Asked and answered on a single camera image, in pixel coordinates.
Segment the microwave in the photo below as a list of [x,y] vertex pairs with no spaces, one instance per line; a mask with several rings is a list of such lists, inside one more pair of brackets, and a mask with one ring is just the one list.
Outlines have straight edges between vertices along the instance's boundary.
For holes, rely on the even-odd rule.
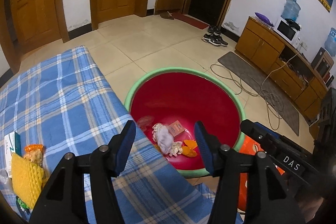
[[283,37],[288,43],[292,44],[295,48],[299,44],[299,32],[297,29],[290,27],[286,20],[282,17],[279,18],[273,29],[277,34]]

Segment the blue plaid blanket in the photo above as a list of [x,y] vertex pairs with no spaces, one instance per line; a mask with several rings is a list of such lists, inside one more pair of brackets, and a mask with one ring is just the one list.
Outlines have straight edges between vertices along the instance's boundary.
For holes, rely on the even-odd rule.
[[[91,153],[132,119],[85,47],[46,60],[19,75],[0,93],[0,168],[4,136],[15,131],[21,146],[46,147],[43,167],[52,172],[67,152]],[[90,223],[95,223],[89,176],[84,178]],[[126,223],[207,223],[212,201],[193,188],[137,128],[126,168],[113,179]],[[18,212],[15,195],[1,192]]]

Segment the plastic basin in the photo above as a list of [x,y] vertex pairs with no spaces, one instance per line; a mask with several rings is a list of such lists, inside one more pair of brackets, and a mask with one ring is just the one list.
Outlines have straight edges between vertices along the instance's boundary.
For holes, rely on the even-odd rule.
[[[169,125],[176,120],[185,131],[174,141],[195,140],[194,124],[202,121],[222,144],[239,151],[244,142],[240,122],[245,113],[240,101],[224,83],[196,70],[170,67],[146,74],[130,89],[125,107],[153,144],[152,126]],[[209,175],[198,148],[195,151],[198,155],[194,158],[165,157],[186,178]]]

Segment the small box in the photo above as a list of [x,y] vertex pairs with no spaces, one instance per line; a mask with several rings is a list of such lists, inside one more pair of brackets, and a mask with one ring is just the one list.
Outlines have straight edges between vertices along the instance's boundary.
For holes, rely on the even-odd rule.
[[12,153],[16,153],[21,156],[21,139],[20,135],[16,132],[7,134],[4,138],[5,142],[5,160],[6,171],[8,177],[12,177]]
[[185,128],[181,125],[181,123],[177,120],[168,126],[168,132],[176,137],[178,134],[182,133]]

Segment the blue water bottle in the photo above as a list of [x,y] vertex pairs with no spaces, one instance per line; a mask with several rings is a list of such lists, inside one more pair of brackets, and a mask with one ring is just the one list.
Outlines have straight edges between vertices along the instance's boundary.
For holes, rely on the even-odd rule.
[[299,16],[301,8],[296,3],[296,0],[286,0],[285,7],[283,8],[283,12],[281,17],[283,19],[290,18],[294,21],[296,21],[297,17]]
[[324,42],[324,48],[334,57],[336,55],[336,30],[331,28],[327,40]]

